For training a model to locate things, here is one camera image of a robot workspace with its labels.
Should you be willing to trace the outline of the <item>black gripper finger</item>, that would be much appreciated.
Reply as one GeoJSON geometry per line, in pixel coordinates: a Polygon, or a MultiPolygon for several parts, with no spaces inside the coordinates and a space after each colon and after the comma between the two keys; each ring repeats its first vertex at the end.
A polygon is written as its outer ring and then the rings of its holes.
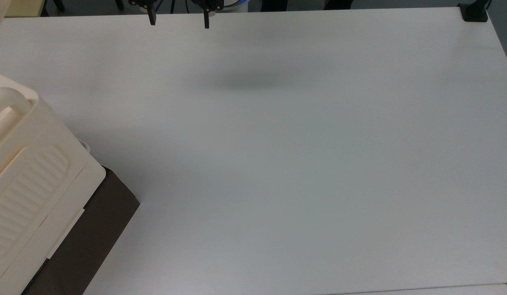
{"type": "Polygon", "coordinates": [[[128,3],[132,6],[138,6],[149,17],[150,24],[155,25],[156,13],[163,0],[129,0],[128,3]]]}
{"type": "Polygon", "coordinates": [[[216,14],[216,11],[221,11],[224,8],[224,0],[192,0],[196,6],[203,11],[204,26],[209,29],[209,18],[216,14]]]}

